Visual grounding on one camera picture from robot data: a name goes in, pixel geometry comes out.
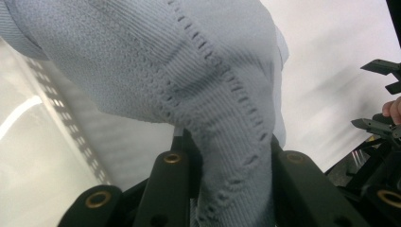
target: black mechanism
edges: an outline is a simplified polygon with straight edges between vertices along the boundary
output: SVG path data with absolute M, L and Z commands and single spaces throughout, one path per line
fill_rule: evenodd
M 401 44 L 399 0 L 387 0 Z M 386 86 L 401 92 L 400 64 L 372 61 L 362 69 L 398 81 Z M 322 173 L 297 151 L 271 142 L 276 224 L 279 227 L 401 226 L 401 126 L 382 114 L 352 124 L 373 136 Z M 122 192 L 110 185 L 82 193 L 61 219 L 60 227 L 186 227 L 189 200 L 201 183 L 201 155 L 189 131 L 173 139 L 159 155 L 150 177 Z

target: finger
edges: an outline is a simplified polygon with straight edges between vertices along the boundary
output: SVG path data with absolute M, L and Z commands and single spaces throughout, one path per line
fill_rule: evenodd
M 390 116 L 395 125 L 401 124 L 401 97 L 395 100 L 395 102 L 390 107 Z
M 394 103 L 394 101 L 390 101 L 390 102 L 386 102 L 383 105 L 382 113 L 384 116 L 390 116 L 390 107 L 392 106 L 393 103 Z

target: knit garment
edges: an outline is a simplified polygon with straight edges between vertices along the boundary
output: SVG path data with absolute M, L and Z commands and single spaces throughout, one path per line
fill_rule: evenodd
M 53 61 L 102 112 L 191 131 L 199 226 L 274 226 L 288 52 L 258 0 L 0 0 L 0 36 Z

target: light blue knit fabric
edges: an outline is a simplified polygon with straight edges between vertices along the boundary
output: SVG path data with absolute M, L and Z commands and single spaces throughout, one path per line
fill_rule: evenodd
M 105 113 L 189 129 L 204 161 L 199 226 L 273 226 L 288 51 L 258 0 L 0 0 L 0 35 Z

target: knit sweater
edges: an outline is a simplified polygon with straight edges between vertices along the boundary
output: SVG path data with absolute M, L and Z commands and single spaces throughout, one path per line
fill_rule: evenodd
M 0 36 L 108 114 L 191 131 L 199 226 L 274 226 L 287 47 L 258 0 L 0 0 Z

